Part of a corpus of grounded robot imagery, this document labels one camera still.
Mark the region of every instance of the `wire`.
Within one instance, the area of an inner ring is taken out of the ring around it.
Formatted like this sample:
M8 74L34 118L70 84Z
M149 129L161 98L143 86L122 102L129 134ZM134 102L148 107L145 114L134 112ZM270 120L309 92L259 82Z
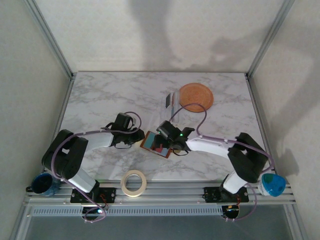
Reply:
M77 186L75 186L74 184L72 184L71 182L69 182L67 179L64 179L63 177L61 177L60 175L58 175L55 171L55 161L56 161L56 157L57 157L57 154L58 152L63 148L63 146L69 142L72 138L74 137L78 137L78 136L85 136L85 135L92 135L92 134L99 134L99 133L121 133L121 134L133 134L135 132L137 132L141 125L142 125L142 120L141 120L141 117L133 112L133 111L127 111L125 112L125 114L134 114L138 117L139 119L139 126L135 129L135 130L132 130L132 131L120 131L120 130L111 130L111 129L104 129L104 130L96 130L96 131L88 131L88 132L80 132L80 133L75 133L69 137L67 137L62 143L60 143L60 145L56 148L56 150L54 151L53 155L52 155L52 159L51 159L51 171L52 171L52 174L55 178L57 179L60 179L62 181L64 181L65 183L71 185L73 188L75 188L79 193L81 193L90 203L96 205L96 207L93 207L93 208L90 208L84 215L84 221L87 222L89 221L87 219L87 215L89 212L95 210L95 209L100 209L103 213L103 216L101 218L97 218L95 220L90 220L89 222L90 223L95 223L95 222L98 222L98 221L101 221L103 220L106 216L107 216L107 213L106 213L106 210L100 206L98 203L96 203L95 201L93 201L90 197L87 196L87 194L82 191L80 188L78 188Z
M256 191L255 191L255 189L250 185L250 183L247 183L246 186L249 187L249 188L252 190L253 195L254 195L254 206L253 206L253 208L252 208L251 211L250 211L247 215L245 215L245 216L242 216L242 217L239 217L239 218L235 218L235 219L231 219L231 218L226 217L226 218L225 218L226 222L229 221L229 220L231 220L232 222L235 222L235 221L240 221L240 220L246 219L246 218L249 217L251 214L253 214L254 211L256 210L257 204L258 204L258 198L257 198Z
M202 105L199 104L199 103L189 103L189 104L186 104L186 105L182 106L181 108L179 108L179 109L172 115L172 117L170 118L169 121L171 122L171 120L175 117L175 115L176 115L178 112L180 112L182 109L185 109L186 107L191 106L191 105L199 106L199 107L201 107L201 108L203 109L203 111L204 111L204 117L203 117L202 121L199 123L199 125L196 127L196 133L197 133L199 136L201 136L201 138L207 139L207 140L211 140L211 141L221 142L221 143L238 144L238 145L244 146L244 147L246 147L246 148L248 148L248 149L254 150L254 151L256 151L257 153L260 153L260 154L265 155L268 159L270 159L270 162L271 162L271 163L270 163L270 166L269 166L267 169L265 169L265 170L262 171L262 173L265 173L265 172L267 172L267 171L269 171L270 169L272 169L272 168L275 167L275 160L272 158L272 156L271 156L270 154L268 154L267 152L265 152L265 151L263 151L263 150L260 150L260 149L258 149L258 148L256 148L256 147L250 146L250 145L248 145L248 144L245 144L245 143L243 143L243 142L236 141L236 140L223 139L223 138L220 138L220 137L213 137L213 136L202 135L202 134L200 133L200 131L199 131L199 128L200 128L200 126L205 122L208 114L207 114L207 110L205 109L205 107L202 106ZM254 207L253 207L253 209L251 210L251 212L249 212L247 215L245 215L245 216L243 216L243 217L240 217L240 218L232 219L233 222L234 222L234 221L239 221L239 220L242 220L242 219L246 219L246 218L249 217L249 216L256 210L256 208L257 208L257 203L258 203L257 194L256 194L254 188L253 188L249 183L247 183L246 185L247 185L249 188L251 188L251 190L252 190L252 192L253 192L253 195L254 195Z
M132 144L130 144L129 147L117 147L117 145L114 145L115 149L130 149L132 147Z
M100 196L99 196L101 199L102 199L102 201L104 202L104 209L106 208L106 207L108 207L109 208L109 205L107 204L107 200L106 200L106 196L103 194L103 193L101 193L100 194Z
M241 203L241 198L239 197L239 195L236 195L236 206L239 206L239 204Z
M182 109L185 109L186 107L191 106L191 105L199 106L199 107L201 107L201 108L203 109L203 111L204 111L204 117L203 117L202 121L199 123L199 125L196 127L196 133L197 133L199 136L202 136L203 139L208 139L208 140L211 140L211 141L216 141L216 142L221 142L221 143L238 144L238 145L244 146L244 147L246 147L246 148L248 148L248 149L254 150L254 151L256 151L257 153L260 153L260 154L265 155L268 159L270 159L271 164L270 164L270 166L269 166L267 169L263 170L262 173L265 173L265 172L267 172L267 171L269 171L269 170L271 170L271 169L273 169L273 168L275 167L275 160L273 159L273 157L272 157L270 154L268 154L267 152L265 152L265 151L263 151L263 150L260 150L260 149L254 147L254 146L251 146L251 145L248 145L248 144L245 144L245 143L243 143L243 142L236 141L236 140L224 139L224 138L220 138L220 137L202 135L202 134L199 132L199 128L200 128L200 126L205 122L208 114L207 114L207 110L205 109L205 107L202 106L202 105L199 104L199 103L189 103L189 104L186 104L186 105L180 107L180 108L172 115L172 117L170 118L169 121L171 122L171 120L175 117L175 115L176 115L178 112L180 112Z
M175 152L175 149L173 149L172 152L173 152L174 155L177 155L177 156L179 156L179 157L186 156L186 155L189 154L189 152L186 151L186 150L185 150L186 154L178 154L178 153Z

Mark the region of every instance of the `aluminum frame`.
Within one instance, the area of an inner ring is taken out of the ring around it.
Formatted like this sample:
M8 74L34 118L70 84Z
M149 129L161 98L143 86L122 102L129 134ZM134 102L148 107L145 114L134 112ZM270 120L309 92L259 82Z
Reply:
M284 0L283 4L278 11L271 28L269 29L267 35L265 36L258 52L256 53L251 66L247 72L248 79L250 80L255 71L257 70L259 64L261 63L263 57L265 56L269 46L271 45L272 41L274 40L279 28L281 27L282 23L284 22L286 16L288 15L292 5L294 4L295 0Z
M85 216L81 206L35 206L31 212L35 217L69 217ZM131 216L221 216L223 214L220 205L198 206L114 206L106 209L106 217L131 217ZM97 213L88 213L87 216L99 216Z
M266 133L266 128L265 128L266 117L263 114L263 111L261 111L262 105L258 101L259 99L256 98L256 95L258 93L257 93L257 89L255 86L254 78L253 77L248 78L247 73L245 73L244 76L247 80L249 93L251 96L251 100L252 100L253 108L254 108L254 111L256 114L256 118L258 120L258 125L259 125L260 131L261 131L263 143L265 145L266 151L271 156L274 156L273 151L270 148L268 138L267 138L267 133ZM277 161L275 161L274 167L275 167L274 170L277 172ZM287 219L288 225L290 227L293 239L294 240L308 240L309 237L308 237L307 232L305 230L305 226L302 222L297 205L286 204L283 207L284 207L286 219Z
M139 188L140 183L128 183L129 188ZM232 205L232 202L206 203L202 198L204 187L219 187L219 181L148 181L147 188L139 197L129 197L121 190L119 180L101 182L102 188L116 188L116 198L110 206L199 206ZM263 196L259 193L258 184L252 184L257 196L258 205L292 205L296 204L295 197L289 184L286 185L282 195L278 197ZM24 203L28 206L77 206L93 207L92 203L70 203L72 187L62 184L61 189L53 197L45 197L35 193L28 193ZM247 188L249 202L242 202L241 205L254 205L255 196L250 188Z
M77 74L73 73L72 78L70 79L70 82L68 84L68 87L67 87L63 102L62 102L61 110L60 110L59 117L58 117L58 120L57 120L55 128L54 128L54 132L53 132L53 136L52 136L51 142L53 142L53 140L55 139L55 137L57 136L57 134L60 131L60 128L61 128L61 125L62 125L62 121L63 121L64 116L65 116L65 112L66 112L66 109L67 109L67 105L68 105L68 102L69 102L69 98L70 98L71 91L72 91L72 88L74 86L76 77L77 77Z
M73 71L65 58L63 52L61 51L56 38L54 37L53 33L51 32L45 17L42 15L36 0L23 0L27 8L29 9L31 15L33 16L36 24L40 27L42 33L44 34L44 38L47 40L50 48L52 49L53 53L58 58L59 62L61 63L65 74L71 79L73 77Z

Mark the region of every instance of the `white wall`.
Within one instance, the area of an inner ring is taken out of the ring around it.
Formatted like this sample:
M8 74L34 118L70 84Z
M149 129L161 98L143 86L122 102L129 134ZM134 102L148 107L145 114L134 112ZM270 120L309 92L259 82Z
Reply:
M0 1L0 239L40 172L68 78L22 0Z
M36 0L74 71L247 72L284 0Z
M280 174L320 239L320 1L296 0L254 75Z

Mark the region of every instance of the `mug handle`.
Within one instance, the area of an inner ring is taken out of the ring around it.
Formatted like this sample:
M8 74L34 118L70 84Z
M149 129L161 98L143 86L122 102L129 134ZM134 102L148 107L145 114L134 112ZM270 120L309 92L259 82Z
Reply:
M31 186L27 186L27 187L25 188L25 191L26 191L27 193L33 193L33 192L34 192L34 191L32 191Z

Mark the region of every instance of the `glass panel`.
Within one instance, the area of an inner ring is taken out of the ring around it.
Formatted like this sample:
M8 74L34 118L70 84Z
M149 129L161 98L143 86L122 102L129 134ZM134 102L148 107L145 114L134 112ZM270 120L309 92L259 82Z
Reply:
M244 215L252 206L241 206ZM292 239L282 205L258 206L254 214L238 222L220 216L115 216L96 223L81 217L33 217L27 240L187 240Z

